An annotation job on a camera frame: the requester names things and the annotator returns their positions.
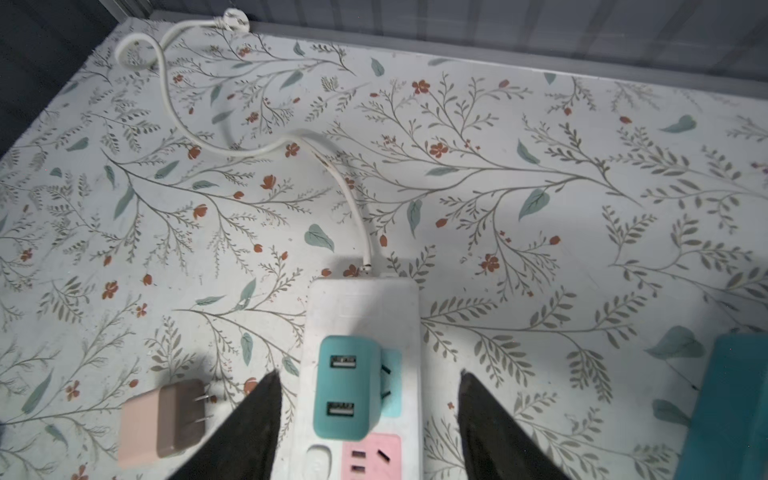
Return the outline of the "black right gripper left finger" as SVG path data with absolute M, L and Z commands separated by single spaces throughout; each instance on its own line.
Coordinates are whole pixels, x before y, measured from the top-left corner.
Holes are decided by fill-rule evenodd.
M 264 376 L 171 480 L 262 480 L 271 477 L 282 412 L 279 372 Z

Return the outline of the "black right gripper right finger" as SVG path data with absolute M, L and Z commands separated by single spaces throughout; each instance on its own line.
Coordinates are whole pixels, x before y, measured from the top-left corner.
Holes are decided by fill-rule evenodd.
M 461 372 L 458 402 L 458 426 L 469 479 L 566 477 L 482 382 L 466 370 Z

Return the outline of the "pink charger plug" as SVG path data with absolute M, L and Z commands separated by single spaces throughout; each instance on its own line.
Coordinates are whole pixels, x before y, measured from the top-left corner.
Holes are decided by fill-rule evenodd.
M 208 398 L 204 382 L 193 379 L 124 402 L 118 432 L 119 467 L 147 465 L 197 445 L 206 433 Z

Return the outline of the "teal charger plug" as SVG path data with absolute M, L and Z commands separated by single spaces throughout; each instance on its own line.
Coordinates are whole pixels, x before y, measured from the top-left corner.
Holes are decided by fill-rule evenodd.
M 377 425 L 384 393 L 382 348 L 374 340 L 332 335 L 320 343 L 313 407 L 314 433 L 360 441 Z

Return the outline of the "white multicolour power strip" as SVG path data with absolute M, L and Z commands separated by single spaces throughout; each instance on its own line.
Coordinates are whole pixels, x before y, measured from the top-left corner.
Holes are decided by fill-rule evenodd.
M 320 343 L 357 336 L 382 348 L 381 416 L 360 441 L 313 430 Z M 292 479 L 420 479 L 423 408 L 419 291 L 405 278 L 325 279 L 309 290 L 289 476 Z

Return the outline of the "teal power strip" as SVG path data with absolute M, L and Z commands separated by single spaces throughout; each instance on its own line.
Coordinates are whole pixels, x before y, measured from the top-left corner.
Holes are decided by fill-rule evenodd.
M 765 333 L 716 340 L 674 477 L 767 477 Z

